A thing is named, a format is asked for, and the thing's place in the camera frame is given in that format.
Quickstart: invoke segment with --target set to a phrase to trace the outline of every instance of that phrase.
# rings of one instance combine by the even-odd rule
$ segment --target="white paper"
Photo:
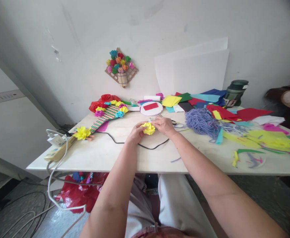
[[[177,59],[173,65],[174,92],[199,94],[222,90],[229,49]]]
[[[160,91],[166,95],[172,95],[173,87],[173,62],[176,59],[183,59],[191,56],[207,54],[228,48],[228,38],[220,38],[205,42],[199,45],[191,46],[182,50],[174,51],[165,55],[156,56],[154,59],[156,77]]]

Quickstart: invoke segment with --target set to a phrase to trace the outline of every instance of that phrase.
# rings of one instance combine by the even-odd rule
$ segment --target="yellow paper flower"
[[[120,111],[124,112],[124,114],[125,114],[125,113],[128,112],[128,109],[127,109],[126,106],[124,106],[124,107],[121,107],[121,108],[120,108]]]
[[[143,130],[144,134],[152,135],[155,132],[155,127],[150,122],[144,123],[141,126],[142,127],[147,126],[147,128]]]
[[[106,109],[105,108],[103,108],[103,107],[98,107],[97,109],[96,109],[96,111],[105,111]]]
[[[89,135],[91,135],[91,127],[86,129],[85,127],[80,127],[78,128],[76,131],[77,133],[75,133],[73,136],[77,137],[78,140],[81,139],[85,139],[86,137],[88,137]]]

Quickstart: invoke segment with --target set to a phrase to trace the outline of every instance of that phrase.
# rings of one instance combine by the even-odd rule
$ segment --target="red paper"
[[[197,102],[206,102],[206,101],[201,100],[201,99],[192,98],[192,100],[188,100],[188,102],[190,103],[190,105],[196,106]]]
[[[144,110],[148,111],[148,110],[151,110],[151,109],[154,109],[154,108],[157,108],[157,107],[158,107],[157,102],[154,102],[152,104],[144,106]]]
[[[206,108],[212,113],[212,111],[218,111],[222,119],[228,119],[231,121],[237,121],[238,117],[236,114],[229,112],[227,109],[216,105],[207,105]]]
[[[255,108],[246,108],[237,111],[236,116],[240,118],[242,121],[251,121],[254,118],[257,118],[259,116],[265,116],[273,111],[266,111],[266,110],[259,110]]]

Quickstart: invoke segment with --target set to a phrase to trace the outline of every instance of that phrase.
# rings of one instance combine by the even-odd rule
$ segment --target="white wall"
[[[104,93],[158,93],[154,56],[224,36],[224,88],[249,80],[243,106],[263,108],[267,89],[290,85],[290,0],[0,0],[0,57],[60,124]],[[126,89],[104,72],[117,46],[140,70]]]

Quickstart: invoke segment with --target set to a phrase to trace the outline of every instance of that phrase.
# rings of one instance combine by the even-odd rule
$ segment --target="purple yarn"
[[[208,109],[197,108],[191,109],[185,113],[186,124],[189,128],[192,128],[195,133],[200,135],[209,135],[212,139],[210,142],[215,143],[218,138],[219,128]]]

